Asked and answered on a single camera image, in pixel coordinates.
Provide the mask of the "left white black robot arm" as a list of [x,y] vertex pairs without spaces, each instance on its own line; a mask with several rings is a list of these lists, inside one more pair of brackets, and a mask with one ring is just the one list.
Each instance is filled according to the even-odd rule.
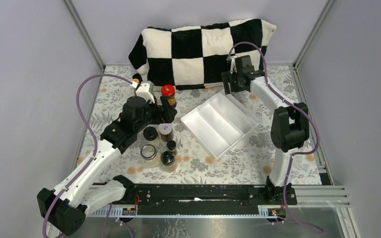
[[161,96],[160,100],[158,105],[139,96],[128,98],[119,118],[106,126],[100,139],[94,139],[94,150],[83,163],[53,189],[42,188],[38,192],[38,206],[44,219],[43,237],[48,236],[48,224],[57,228],[61,235],[70,236],[89,214],[106,204],[118,200],[127,204],[133,200],[133,189],[118,180],[97,189],[89,198],[85,195],[105,167],[136,142],[139,132],[150,124],[173,122],[177,110],[167,97]]

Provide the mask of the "red lid chili sauce jar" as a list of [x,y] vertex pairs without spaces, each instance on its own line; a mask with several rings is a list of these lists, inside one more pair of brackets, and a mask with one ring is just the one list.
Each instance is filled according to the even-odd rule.
[[175,108],[177,105],[175,93],[176,93],[176,90],[173,85],[166,84],[161,88],[162,96],[167,97],[167,100],[170,106],[173,108]]

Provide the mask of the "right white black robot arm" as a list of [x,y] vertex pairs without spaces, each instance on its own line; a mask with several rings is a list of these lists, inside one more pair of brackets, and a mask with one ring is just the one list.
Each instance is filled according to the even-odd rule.
[[265,198],[279,203],[290,190],[291,154],[303,147],[310,136],[308,107],[285,97],[268,79],[255,70],[250,56],[228,57],[230,70],[222,73],[226,94],[248,91],[255,94],[272,112],[270,137],[276,148],[271,173],[265,184]]

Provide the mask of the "yellow cap sauce bottle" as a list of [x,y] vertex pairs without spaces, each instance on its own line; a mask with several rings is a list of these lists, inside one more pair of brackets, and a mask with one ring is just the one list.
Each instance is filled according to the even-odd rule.
[[157,96],[154,94],[153,89],[150,90],[150,93],[153,97],[154,104],[158,106],[159,105],[158,99],[157,99]]

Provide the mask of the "white divided organizer tray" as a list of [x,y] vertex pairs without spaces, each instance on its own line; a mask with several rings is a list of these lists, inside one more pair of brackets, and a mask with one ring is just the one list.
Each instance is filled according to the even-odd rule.
[[260,119],[233,95],[216,93],[181,117],[196,141],[215,159],[224,156],[260,125]]

